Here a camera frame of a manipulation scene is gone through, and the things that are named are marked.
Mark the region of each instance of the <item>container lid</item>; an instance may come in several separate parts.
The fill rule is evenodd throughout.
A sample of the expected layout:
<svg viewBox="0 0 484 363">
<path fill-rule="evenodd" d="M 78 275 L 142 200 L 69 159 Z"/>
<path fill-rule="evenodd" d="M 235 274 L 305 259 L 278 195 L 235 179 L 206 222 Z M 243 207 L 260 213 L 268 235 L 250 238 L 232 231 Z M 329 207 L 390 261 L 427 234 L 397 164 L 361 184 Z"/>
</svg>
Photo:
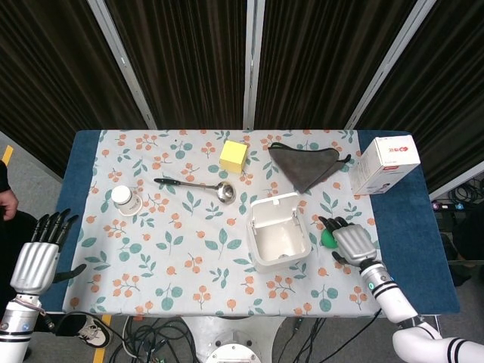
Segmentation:
<svg viewBox="0 0 484 363">
<path fill-rule="evenodd" d="M 124 204 L 131 199 L 131 191 L 125 185 L 115 187 L 111 192 L 111 199 L 114 203 Z"/>
<path fill-rule="evenodd" d="M 252 222 L 257 225 L 276 222 L 291 217 L 299 203 L 297 193 L 288 193 L 276 197 L 256 200 L 251 206 Z"/>
</svg>

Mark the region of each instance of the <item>gray cloth napkin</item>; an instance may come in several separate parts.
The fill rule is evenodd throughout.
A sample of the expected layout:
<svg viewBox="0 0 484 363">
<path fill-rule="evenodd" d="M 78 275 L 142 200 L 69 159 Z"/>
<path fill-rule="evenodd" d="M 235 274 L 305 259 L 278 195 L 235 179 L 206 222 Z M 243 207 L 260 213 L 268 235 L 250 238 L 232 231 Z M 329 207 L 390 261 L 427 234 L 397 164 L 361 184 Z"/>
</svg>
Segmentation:
<svg viewBox="0 0 484 363">
<path fill-rule="evenodd" d="M 273 142 L 268 150 L 271 158 L 300 193 L 322 182 L 343 168 L 351 159 L 351 155 L 348 155 L 345 159 L 338 160 L 340 153 L 332 147 L 322 150 L 299 150 L 280 142 Z"/>
</svg>

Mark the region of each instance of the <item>robotic hand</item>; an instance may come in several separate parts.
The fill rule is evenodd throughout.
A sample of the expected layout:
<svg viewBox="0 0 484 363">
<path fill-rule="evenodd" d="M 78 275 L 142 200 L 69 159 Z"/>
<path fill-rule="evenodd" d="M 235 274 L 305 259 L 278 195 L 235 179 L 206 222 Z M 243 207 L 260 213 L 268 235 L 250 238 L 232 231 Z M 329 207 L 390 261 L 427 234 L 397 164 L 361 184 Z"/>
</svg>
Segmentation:
<svg viewBox="0 0 484 363">
<path fill-rule="evenodd" d="M 23 245 L 15 265 L 11 286 L 17 296 L 11 300 L 0 323 L 0 356 L 4 363 L 23 361 L 37 318 L 42 315 L 50 329 L 52 321 L 45 314 L 39 296 L 52 283 L 67 280 L 80 274 L 85 264 L 69 272 L 55 273 L 62 246 L 78 216 L 64 218 L 70 209 L 62 213 L 43 216 L 36 225 L 32 242 Z"/>
<path fill-rule="evenodd" d="M 484 358 L 484 346 L 460 338 L 443 339 L 424 321 L 390 277 L 385 265 L 377 261 L 377 251 L 360 225 L 343 218 L 319 217 L 338 243 L 341 255 L 336 261 L 360 268 L 360 275 L 387 318 L 399 326 L 393 334 L 396 354 L 408 363 L 474 363 Z"/>
</svg>

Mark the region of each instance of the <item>cardboard box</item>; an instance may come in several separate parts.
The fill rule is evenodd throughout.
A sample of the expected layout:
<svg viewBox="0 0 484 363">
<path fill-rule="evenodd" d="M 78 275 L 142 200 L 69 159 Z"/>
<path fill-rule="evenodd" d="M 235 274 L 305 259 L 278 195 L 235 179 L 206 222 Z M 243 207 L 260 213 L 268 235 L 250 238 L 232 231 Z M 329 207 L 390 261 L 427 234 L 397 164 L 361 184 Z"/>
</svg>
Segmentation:
<svg viewBox="0 0 484 363">
<path fill-rule="evenodd" d="M 410 135 L 375 138 L 349 171 L 353 194 L 386 193 L 419 164 L 417 147 Z"/>
<path fill-rule="evenodd" d="M 227 140 L 220 154 L 220 166 L 228 172 L 241 173 L 247 157 L 247 145 Z"/>
</svg>

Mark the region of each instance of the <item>human hand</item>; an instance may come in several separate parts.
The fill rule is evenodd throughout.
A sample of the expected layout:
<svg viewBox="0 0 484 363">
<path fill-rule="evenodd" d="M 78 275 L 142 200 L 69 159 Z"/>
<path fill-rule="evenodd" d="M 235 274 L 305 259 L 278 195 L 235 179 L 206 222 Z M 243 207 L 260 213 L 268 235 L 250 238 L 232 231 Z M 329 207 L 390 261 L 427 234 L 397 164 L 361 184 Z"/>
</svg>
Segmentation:
<svg viewBox="0 0 484 363">
<path fill-rule="evenodd" d="M 10 221 L 15 217 L 18 207 L 18 199 L 15 197 L 15 194 L 11 189 L 0 193 L 0 206 L 5 208 L 5 214 L 3 215 L 4 221 Z"/>
</svg>

